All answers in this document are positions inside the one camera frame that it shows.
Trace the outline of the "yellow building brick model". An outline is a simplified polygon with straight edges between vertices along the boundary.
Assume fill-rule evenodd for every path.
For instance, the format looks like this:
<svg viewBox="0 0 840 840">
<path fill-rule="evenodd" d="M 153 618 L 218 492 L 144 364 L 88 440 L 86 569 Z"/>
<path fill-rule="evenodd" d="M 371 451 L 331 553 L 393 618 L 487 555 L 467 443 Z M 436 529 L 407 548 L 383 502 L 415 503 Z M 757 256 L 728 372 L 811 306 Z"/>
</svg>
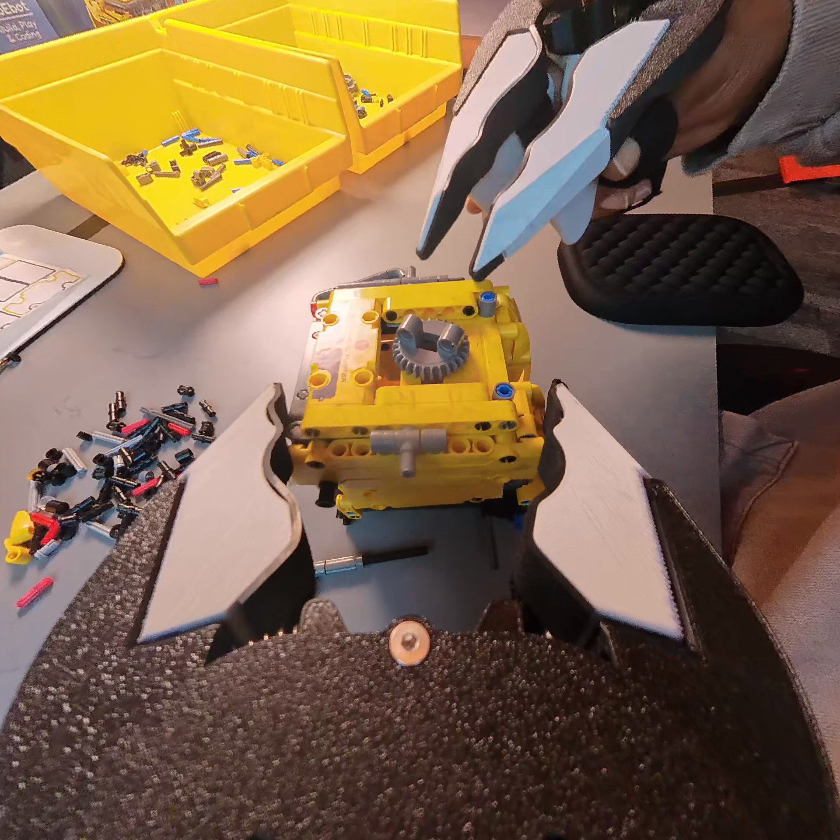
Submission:
<svg viewBox="0 0 840 840">
<path fill-rule="evenodd" d="M 545 398 L 508 286 L 389 269 L 317 293 L 286 420 L 292 481 L 345 523 L 543 491 Z"/>
</svg>

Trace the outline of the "yellow storage bin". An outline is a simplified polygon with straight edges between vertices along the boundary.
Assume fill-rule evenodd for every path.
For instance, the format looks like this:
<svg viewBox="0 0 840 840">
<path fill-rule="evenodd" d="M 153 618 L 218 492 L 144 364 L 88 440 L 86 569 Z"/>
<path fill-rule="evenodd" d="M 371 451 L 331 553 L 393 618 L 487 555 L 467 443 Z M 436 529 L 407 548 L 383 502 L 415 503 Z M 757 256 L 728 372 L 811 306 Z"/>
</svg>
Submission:
<svg viewBox="0 0 840 840">
<path fill-rule="evenodd" d="M 209 1 L 153 14 L 330 58 L 334 72 L 364 88 L 395 95 L 360 121 L 340 94 L 362 174 L 444 117 L 462 81 L 459 7 L 455 1 Z"/>
<path fill-rule="evenodd" d="M 340 188 L 353 162 L 329 59 L 195 24 L 135 20 L 2 56 L 2 137 L 61 193 L 209 277 Z M 286 160 L 235 196 L 173 209 L 118 165 L 192 129 Z"/>
</svg>

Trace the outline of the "person's right forearm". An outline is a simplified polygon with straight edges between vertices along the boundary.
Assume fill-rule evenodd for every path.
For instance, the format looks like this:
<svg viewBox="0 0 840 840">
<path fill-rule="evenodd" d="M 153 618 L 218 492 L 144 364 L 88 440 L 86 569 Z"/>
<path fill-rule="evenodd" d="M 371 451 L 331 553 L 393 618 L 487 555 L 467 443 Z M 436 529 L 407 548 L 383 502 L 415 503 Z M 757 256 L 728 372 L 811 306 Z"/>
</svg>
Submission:
<svg viewBox="0 0 840 840">
<path fill-rule="evenodd" d="M 831 165 L 839 155 L 839 2 L 793 2 L 792 30 L 781 69 L 739 128 L 684 157 L 689 175 L 758 149 L 774 147 L 804 165 Z"/>
</svg>

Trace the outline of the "scattered mixed brick parts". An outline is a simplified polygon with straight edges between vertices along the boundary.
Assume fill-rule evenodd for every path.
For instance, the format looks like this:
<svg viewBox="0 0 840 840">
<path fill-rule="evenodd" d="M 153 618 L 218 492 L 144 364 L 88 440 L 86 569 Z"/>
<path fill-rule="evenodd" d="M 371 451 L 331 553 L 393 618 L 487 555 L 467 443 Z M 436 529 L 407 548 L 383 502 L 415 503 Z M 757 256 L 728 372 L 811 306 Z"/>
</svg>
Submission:
<svg viewBox="0 0 840 840">
<path fill-rule="evenodd" d="M 356 117 L 363 121 L 373 113 L 383 109 L 386 104 L 393 103 L 395 95 L 388 92 L 379 94 L 363 87 L 352 75 L 343 74 L 344 84 L 350 94 L 351 105 Z"/>
</svg>

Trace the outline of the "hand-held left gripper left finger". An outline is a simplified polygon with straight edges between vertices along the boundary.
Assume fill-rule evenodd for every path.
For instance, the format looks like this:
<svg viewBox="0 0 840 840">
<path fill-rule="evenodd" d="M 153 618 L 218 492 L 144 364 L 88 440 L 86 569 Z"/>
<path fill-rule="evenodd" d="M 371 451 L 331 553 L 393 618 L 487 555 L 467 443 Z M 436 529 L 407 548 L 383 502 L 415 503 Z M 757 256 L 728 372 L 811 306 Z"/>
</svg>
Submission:
<svg viewBox="0 0 840 840">
<path fill-rule="evenodd" d="M 288 424 L 282 385 L 270 384 L 177 480 L 136 644 L 219 625 L 216 657 L 297 628 L 315 580 L 288 486 Z"/>
</svg>

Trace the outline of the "pile of black red pins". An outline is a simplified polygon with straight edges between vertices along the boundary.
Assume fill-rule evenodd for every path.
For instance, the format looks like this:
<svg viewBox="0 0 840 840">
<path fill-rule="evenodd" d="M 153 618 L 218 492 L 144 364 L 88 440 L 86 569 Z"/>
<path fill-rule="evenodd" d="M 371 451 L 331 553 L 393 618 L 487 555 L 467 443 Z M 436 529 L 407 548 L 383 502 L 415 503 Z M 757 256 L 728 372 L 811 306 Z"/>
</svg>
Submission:
<svg viewBox="0 0 840 840">
<path fill-rule="evenodd" d="M 35 524 L 31 561 L 46 561 L 89 533 L 118 541 L 164 484 L 196 459 L 196 447 L 216 439 L 217 411 L 191 385 L 178 385 L 176 402 L 142 407 L 125 421 L 127 396 L 116 391 L 107 429 L 80 430 L 74 446 L 48 449 L 27 476 L 22 510 Z"/>
</svg>

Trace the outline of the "black axle with silver sleeve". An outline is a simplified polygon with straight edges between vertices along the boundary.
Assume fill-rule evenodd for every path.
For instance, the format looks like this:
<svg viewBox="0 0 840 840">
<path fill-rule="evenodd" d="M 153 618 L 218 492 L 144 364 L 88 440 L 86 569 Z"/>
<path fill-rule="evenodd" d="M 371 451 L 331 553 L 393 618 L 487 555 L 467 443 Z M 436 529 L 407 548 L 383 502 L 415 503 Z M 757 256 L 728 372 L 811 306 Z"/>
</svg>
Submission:
<svg viewBox="0 0 840 840">
<path fill-rule="evenodd" d="M 365 551 L 338 558 L 318 560 L 314 562 L 313 569 L 316 577 L 322 578 L 330 574 L 357 571 L 371 565 L 424 557 L 428 554 L 429 546 L 418 544 L 397 549 Z"/>
</svg>

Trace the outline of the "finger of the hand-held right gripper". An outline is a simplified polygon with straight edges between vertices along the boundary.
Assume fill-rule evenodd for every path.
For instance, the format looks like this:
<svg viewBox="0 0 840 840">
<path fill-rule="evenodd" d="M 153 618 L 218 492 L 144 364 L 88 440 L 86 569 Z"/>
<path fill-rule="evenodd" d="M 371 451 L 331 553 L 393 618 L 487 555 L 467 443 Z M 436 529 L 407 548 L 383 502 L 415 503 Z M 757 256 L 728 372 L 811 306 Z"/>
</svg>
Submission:
<svg viewBox="0 0 840 840">
<path fill-rule="evenodd" d="M 577 61 L 567 98 L 528 146 L 517 176 L 490 205 L 470 271 L 484 277 L 556 217 L 562 235 L 581 236 L 592 217 L 596 181 L 612 158 L 610 113 L 669 27 L 638 20 L 596 42 Z"/>
<path fill-rule="evenodd" d="M 547 59 L 538 29 L 504 36 L 454 110 L 416 254 L 430 257 L 461 214 L 508 137 L 547 97 Z"/>
</svg>

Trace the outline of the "orange cloth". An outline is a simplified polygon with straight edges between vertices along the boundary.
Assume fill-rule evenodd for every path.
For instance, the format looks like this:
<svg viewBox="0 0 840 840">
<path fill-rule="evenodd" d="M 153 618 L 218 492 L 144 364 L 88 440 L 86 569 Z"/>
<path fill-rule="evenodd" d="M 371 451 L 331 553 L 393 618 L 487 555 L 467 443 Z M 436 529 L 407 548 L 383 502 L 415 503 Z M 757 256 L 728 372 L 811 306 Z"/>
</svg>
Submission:
<svg viewBox="0 0 840 840">
<path fill-rule="evenodd" d="M 806 165 L 793 155 L 779 159 L 780 176 L 784 184 L 815 181 L 837 181 L 840 176 L 839 164 Z"/>
</svg>

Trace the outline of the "white sticker sheet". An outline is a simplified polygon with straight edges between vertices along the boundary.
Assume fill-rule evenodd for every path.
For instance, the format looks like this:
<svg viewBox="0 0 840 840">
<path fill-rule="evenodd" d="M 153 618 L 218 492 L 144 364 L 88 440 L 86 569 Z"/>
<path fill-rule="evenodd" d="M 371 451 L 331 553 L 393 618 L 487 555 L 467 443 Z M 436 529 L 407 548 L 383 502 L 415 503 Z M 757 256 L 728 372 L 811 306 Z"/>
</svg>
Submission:
<svg viewBox="0 0 840 840">
<path fill-rule="evenodd" d="M 72 270 L 1 254 L 1 330 L 74 287 L 85 277 Z"/>
</svg>

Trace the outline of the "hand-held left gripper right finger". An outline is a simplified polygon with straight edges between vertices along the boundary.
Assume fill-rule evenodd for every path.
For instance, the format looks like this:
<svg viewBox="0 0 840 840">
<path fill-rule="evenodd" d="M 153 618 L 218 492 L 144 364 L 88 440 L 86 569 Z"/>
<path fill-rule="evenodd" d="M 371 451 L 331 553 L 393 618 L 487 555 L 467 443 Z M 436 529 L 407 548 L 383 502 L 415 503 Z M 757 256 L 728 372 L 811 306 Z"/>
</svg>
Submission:
<svg viewBox="0 0 840 840">
<path fill-rule="evenodd" d="M 523 604 L 551 636 L 582 647 L 604 622 L 683 644 L 649 474 L 560 380 L 543 431 L 542 490 L 513 574 Z"/>
</svg>

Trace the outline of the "printed toy packaging box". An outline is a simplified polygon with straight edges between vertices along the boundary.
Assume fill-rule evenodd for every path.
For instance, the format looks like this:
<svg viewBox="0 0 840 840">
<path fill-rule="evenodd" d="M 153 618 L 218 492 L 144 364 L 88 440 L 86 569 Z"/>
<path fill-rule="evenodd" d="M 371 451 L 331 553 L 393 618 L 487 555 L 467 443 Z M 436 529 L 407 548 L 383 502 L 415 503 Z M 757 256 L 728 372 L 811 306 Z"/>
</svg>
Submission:
<svg viewBox="0 0 840 840">
<path fill-rule="evenodd" d="M 2 1 L 2 56 L 94 28 L 140 18 L 184 1 Z"/>
</svg>

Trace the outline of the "scattered blue grey brick pins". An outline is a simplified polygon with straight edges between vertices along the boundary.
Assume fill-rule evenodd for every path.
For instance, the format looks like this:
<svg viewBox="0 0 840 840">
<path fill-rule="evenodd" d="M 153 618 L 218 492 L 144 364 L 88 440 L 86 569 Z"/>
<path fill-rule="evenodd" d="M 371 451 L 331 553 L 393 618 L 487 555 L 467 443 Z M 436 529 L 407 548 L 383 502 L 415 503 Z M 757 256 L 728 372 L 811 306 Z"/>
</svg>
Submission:
<svg viewBox="0 0 840 840">
<path fill-rule="evenodd" d="M 251 143 L 238 145 L 200 129 L 172 135 L 156 146 L 127 153 L 118 165 L 131 185 L 150 202 L 173 209 L 210 207 L 219 198 L 235 196 L 286 160 Z"/>
</svg>

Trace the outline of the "white lamp base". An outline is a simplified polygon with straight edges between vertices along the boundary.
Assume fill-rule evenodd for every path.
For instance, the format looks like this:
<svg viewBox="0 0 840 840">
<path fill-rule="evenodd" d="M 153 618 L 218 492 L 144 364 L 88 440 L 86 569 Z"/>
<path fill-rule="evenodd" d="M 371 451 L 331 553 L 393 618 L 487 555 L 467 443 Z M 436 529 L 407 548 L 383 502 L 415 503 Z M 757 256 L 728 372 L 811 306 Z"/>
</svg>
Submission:
<svg viewBox="0 0 840 840">
<path fill-rule="evenodd" d="M 27 224 L 2 229 L 2 253 L 66 268 L 85 279 L 52 297 L 18 324 L 1 330 L 1 358 L 12 353 L 21 354 L 41 334 L 114 278 L 124 264 L 123 255 L 115 248 Z"/>
</svg>

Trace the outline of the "grey desk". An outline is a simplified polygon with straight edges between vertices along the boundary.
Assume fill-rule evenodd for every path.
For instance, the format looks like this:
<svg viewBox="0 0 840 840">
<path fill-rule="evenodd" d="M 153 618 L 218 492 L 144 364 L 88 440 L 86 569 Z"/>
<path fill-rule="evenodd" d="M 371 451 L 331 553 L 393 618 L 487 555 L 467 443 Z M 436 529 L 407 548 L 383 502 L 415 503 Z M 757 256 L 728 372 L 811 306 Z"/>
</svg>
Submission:
<svg viewBox="0 0 840 840">
<path fill-rule="evenodd" d="M 116 390 L 138 408 L 172 402 L 192 385 L 225 429 L 268 384 L 298 377 L 316 291 L 392 267 L 467 275 L 481 223 L 463 213 L 426 261 L 415 248 L 448 121 L 432 128 L 217 273 L 197 278 L 107 226 L 92 242 L 122 252 L 105 288 L 38 339 L 2 374 L 2 536 L 27 502 L 26 477 L 47 449 L 101 429 Z M 665 481 L 710 541 L 721 547 L 718 387 L 713 329 L 627 327 L 596 319 L 570 299 L 557 265 L 559 238 L 546 227 L 493 282 L 508 285 L 531 339 L 532 381 L 561 379 L 647 472 Z M 474 508 L 384 511 L 344 527 L 296 490 L 312 553 L 332 558 L 407 543 L 423 558 L 373 565 L 325 579 L 348 628 L 375 632 L 419 615 L 468 631 L 509 593 L 513 540 L 495 520 L 500 570 L 490 567 Z"/>
</svg>

